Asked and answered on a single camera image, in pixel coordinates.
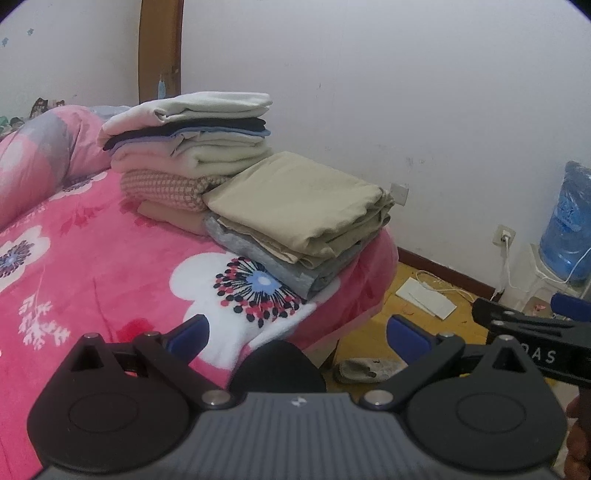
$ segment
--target stack of folded clothes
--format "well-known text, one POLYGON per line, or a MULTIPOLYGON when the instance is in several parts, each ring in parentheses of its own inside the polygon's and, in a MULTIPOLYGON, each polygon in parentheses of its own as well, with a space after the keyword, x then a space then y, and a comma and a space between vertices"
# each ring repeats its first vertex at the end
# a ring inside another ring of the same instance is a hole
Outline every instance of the stack of folded clothes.
POLYGON ((310 299, 388 223, 380 187, 283 152, 203 195, 214 240, 310 299))
POLYGON ((259 118, 266 93, 197 92, 145 102, 115 115, 98 142, 139 213, 203 233, 204 192, 272 154, 259 118))

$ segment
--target floral blanket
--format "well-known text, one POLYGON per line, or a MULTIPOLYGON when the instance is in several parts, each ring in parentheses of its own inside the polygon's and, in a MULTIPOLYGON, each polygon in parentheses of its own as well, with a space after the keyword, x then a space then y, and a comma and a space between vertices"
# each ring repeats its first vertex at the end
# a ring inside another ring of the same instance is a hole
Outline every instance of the floral blanket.
POLYGON ((386 232, 317 297, 305 301, 260 264, 211 239, 136 213, 111 170, 64 188, 0 231, 0 478, 39 463, 28 412, 77 339, 127 342, 196 313, 207 346, 191 364, 227 384, 248 352, 274 338, 305 349, 379 308, 397 255, 386 232))

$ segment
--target blue gripper pad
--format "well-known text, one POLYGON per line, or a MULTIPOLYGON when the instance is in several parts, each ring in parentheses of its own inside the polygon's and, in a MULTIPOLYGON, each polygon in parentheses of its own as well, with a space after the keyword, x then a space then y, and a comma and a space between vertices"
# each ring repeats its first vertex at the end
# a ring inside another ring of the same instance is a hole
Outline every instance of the blue gripper pad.
POLYGON ((402 315, 392 315, 386 326, 388 346, 408 365, 436 345, 435 337, 409 322, 402 315))
POLYGON ((576 299, 564 293, 555 293, 550 300, 550 307, 554 313, 576 320, 577 322, 591 322, 591 303, 576 299))
POLYGON ((209 341, 209 322, 205 315, 195 315, 164 336, 163 347, 189 364, 209 341))

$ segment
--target yellow floor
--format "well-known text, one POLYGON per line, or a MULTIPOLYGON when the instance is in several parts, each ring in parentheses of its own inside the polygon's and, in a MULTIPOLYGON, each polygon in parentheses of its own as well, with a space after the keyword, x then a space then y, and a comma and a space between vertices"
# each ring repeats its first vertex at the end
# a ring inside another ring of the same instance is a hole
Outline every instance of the yellow floor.
MULTIPOLYGON (((454 332, 461 335, 467 343, 485 343, 487 330, 472 320, 472 305, 457 292, 446 292, 445 295, 457 306, 456 310, 445 320, 441 321, 411 303, 396 296, 395 292, 408 277, 414 276, 417 270, 404 264, 398 265, 398 272, 392 285, 384 296, 384 308, 365 325, 343 337, 337 348, 335 361, 354 357, 397 358, 386 342, 386 322, 391 315, 398 313, 419 327, 436 334, 439 332, 454 332)), ((434 288, 446 288, 448 284, 438 282, 427 275, 421 275, 421 281, 426 281, 434 288)), ((331 392, 347 391, 356 399, 375 387, 366 385, 340 385, 333 381, 332 372, 325 374, 328 390, 331 392)))

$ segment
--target hand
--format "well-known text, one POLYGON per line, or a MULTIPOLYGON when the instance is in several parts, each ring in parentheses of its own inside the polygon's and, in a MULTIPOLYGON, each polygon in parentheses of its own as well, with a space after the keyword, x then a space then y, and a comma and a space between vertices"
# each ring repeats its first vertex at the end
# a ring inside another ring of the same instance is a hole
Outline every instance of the hand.
MULTIPOLYGON (((579 418, 579 397, 566 407, 566 416, 570 419, 579 418)), ((589 467, 584 462, 589 451, 589 439, 578 423, 575 423, 571 429, 566 439, 566 446, 569 454, 564 463, 564 479, 589 480, 589 467)))

